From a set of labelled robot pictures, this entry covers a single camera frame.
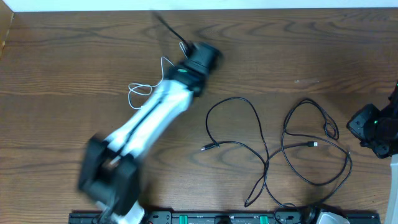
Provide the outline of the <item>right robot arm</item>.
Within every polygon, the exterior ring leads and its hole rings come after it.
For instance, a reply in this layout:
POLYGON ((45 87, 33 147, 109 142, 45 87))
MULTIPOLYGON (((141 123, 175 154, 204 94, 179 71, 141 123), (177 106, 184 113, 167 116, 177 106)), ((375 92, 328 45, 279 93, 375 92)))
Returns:
POLYGON ((382 110, 367 104, 347 122, 348 130, 380 159, 391 158, 391 190, 386 223, 397 223, 397 89, 382 110))

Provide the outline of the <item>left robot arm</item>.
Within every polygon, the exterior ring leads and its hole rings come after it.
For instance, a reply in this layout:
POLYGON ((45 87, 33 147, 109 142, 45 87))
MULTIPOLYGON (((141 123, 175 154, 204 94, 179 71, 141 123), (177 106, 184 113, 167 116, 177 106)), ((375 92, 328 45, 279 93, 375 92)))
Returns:
POLYGON ((186 57, 172 65, 155 92, 130 120, 105 139, 86 144, 78 190, 101 208, 92 223, 140 223, 140 168, 148 150, 167 126, 203 92, 221 52, 212 45, 192 43, 186 57))

